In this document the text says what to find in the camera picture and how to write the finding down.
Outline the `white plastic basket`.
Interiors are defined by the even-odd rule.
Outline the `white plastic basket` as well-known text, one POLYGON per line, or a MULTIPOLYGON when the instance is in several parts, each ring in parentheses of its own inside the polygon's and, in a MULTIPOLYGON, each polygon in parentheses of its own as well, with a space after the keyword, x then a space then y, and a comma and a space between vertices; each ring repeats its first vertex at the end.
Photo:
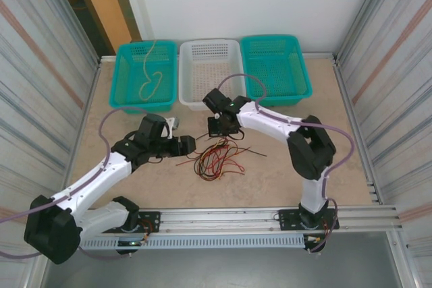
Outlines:
POLYGON ((205 111, 203 98, 212 89, 231 99, 246 95, 240 45, 235 40, 194 40, 180 46, 178 96, 192 111, 205 111))

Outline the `teal plastic basket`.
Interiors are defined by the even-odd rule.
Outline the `teal plastic basket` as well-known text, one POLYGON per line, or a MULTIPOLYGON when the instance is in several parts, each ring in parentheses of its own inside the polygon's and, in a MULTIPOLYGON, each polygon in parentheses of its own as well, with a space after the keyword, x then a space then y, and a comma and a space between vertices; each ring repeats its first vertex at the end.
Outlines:
POLYGON ((178 47, 170 40, 131 42, 117 51, 109 104, 165 112, 177 100, 178 47))
POLYGON ((313 94, 300 43, 292 35, 246 36, 240 41, 246 93, 264 107, 292 106, 313 94))

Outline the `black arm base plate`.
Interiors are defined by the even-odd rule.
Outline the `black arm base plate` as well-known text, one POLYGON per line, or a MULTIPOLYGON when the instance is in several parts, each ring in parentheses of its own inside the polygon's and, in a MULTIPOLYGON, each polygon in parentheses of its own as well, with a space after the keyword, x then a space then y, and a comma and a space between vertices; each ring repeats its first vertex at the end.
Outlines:
POLYGON ((323 212, 316 214, 301 208, 282 209, 277 212, 277 220, 282 231, 331 229, 334 217, 334 208, 327 208, 323 212))
POLYGON ((161 213, 157 211, 140 211, 138 229, 146 234, 158 233, 161 225, 161 213))

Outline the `aluminium table frame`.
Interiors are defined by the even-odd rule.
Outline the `aluminium table frame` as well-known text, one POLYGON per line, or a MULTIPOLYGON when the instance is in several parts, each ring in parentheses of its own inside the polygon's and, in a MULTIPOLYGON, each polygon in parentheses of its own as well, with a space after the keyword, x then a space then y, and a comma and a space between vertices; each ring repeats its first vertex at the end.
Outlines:
MULTIPOLYGON (((111 110, 109 95, 114 65, 113 57, 105 57, 101 62, 76 157, 74 179, 104 157, 99 133, 114 143, 140 123, 139 115, 111 110)), ((188 159, 165 159, 139 168, 103 194, 94 207, 125 196, 142 209, 160 210, 160 231, 164 234, 276 232, 277 211, 294 207, 300 200, 301 178, 292 168, 285 144, 249 129, 239 145, 244 152, 234 160, 244 167, 243 175, 237 171, 225 172, 221 178, 208 182, 198 177, 188 159)), ((375 203, 358 154, 331 174, 327 192, 339 204, 341 232, 401 232, 396 209, 375 203)))

